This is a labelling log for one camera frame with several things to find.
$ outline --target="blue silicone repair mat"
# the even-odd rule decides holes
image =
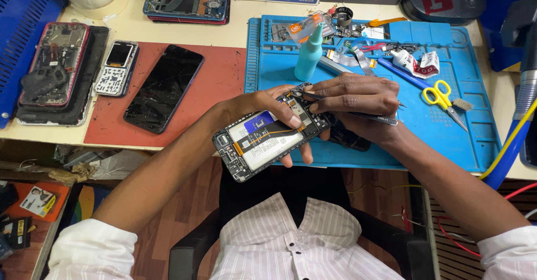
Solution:
[[[280,84],[300,84],[294,77],[293,69],[298,59],[298,48],[292,40],[271,41],[271,25],[296,23],[302,17],[270,16],[251,18],[248,23],[248,55],[244,92],[254,92]],[[422,98],[421,90],[380,64],[373,72],[379,77],[397,81],[400,86],[399,100],[407,106],[400,107],[397,119],[403,122],[415,135],[429,146],[444,154],[459,166],[470,172],[483,172],[500,150],[500,138],[490,109],[489,99],[474,56],[472,44],[465,28],[450,27],[447,23],[409,22],[390,23],[387,30],[391,39],[335,38],[334,45],[323,45],[324,50],[340,51],[345,41],[359,47],[377,43],[405,43],[419,47],[414,56],[419,59],[422,52],[437,51],[440,59],[440,74],[427,79],[433,84],[442,79],[451,86],[451,100],[462,98],[474,105],[467,113],[460,113],[469,132],[465,132],[438,105],[428,105]],[[369,58],[391,59],[385,52],[366,52]],[[349,68],[351,72],[364,74],[359,67]],[[331,72],[317,67],[311,83],[335,77]],[[314,162],[312,166],[359,167],[404,169],[391,155],[375,144],[366,152],[347,149],[341,145],[319,138],[310,141]],[[303,165],[300,153],[291,153],[293,163]]]

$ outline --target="white desk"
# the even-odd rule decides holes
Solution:
[[[109,44],[114,39],[139,42],[160,42],[193,45],[214,45],[246,47],[246,25],[249,18],[261,15],[306,16],[310,10],[328,10],[333,3],[321,2],[318,6],[305,4],[275,3],[253,0],[232,0],[231,20],[227,25],[201,24],[154,24],[142,13],[144,0],[129,0],[125,10],[117,18],[109,21],[111,27]],[[380,20],[404,16],[399,6],[375,6],[371,4],[347,4],[356,19]],[[86,18],[75,9],[68,7],[58,17],[58,21],[70,22],[73,19],[84,21]],[[104,25],[94,20],[94,25]],[[476,21],[466,26],[474,46],[479,68],[483,76],[487,93],[493,107],[500,138],[505,140],[514,111],[514,86],[520,81],[516,73],[496,73],[490,69],[487,49]],[[80,127],[21,126],[11,121],[0,130],[0,138],[42,141],[46,143],[88,145],[84,144],[84,135],[88,122]],[[143,150],[159,150],[160,147],[112,146]],[[531,169],[516,160],[508,174],[511,178],[537,180],[537,169]]]

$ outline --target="striped shirt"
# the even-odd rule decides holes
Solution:
[[[220,232],[211,280],[402,279],[356,244],[359,222],[345,209],[309,198],[297,228],[278,193],[240,213]],[[136,234],[95,219],[60,234],[49,260],[52,279],[131,279]],[[483,279],[537,279],[537,227],[482,240]]]

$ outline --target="fingernail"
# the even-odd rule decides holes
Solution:
[[[317,103],[313,103],[313,104],[309,107],[309,111],[315,113],[315,111],[317,111],[318,108],[319,108],[319,104],[317,104]]]
[[[294,116],[291,117],[291,120],[289,121],[289,124],[293,128],[298,128],[298,127],[300,127],[300,125],[302,125],[302,120],[297,115],[294,115]]]

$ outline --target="cracked phone screen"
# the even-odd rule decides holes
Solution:
[[[203,61],[202,55],[170,44],[123,119],[153,133],[163,133]]]

